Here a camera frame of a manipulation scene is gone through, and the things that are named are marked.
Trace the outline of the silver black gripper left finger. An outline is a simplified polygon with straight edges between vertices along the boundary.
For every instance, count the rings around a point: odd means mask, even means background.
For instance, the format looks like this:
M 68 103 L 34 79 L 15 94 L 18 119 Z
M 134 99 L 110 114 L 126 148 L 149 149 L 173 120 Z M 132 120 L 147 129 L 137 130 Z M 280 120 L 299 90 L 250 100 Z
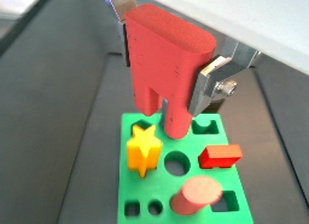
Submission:
M 129 66 L 129 52 L 128 52 L 128 41 L 126 41 L 126 29 L 125 29 L 125 13 L 132 10 L 137 4 L 136 0 L 108 0 L 110 4 L 114 16 L 118 39 L 121 41 L 121 54 L 125 66 Z

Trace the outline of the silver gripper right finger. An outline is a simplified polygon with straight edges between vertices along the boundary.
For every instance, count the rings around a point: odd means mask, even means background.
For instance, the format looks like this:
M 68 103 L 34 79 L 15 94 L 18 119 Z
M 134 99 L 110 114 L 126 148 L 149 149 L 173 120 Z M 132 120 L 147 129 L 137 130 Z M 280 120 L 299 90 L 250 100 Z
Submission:
M 225 38 L 221 52 L 203 66 L 196 74 L 188 112 L 196 117 L 211 104 L 216 95 L 228 97 L 237 86 L 229 78 L 246 70 L 258 55 L 258 50 L 236 41 Z

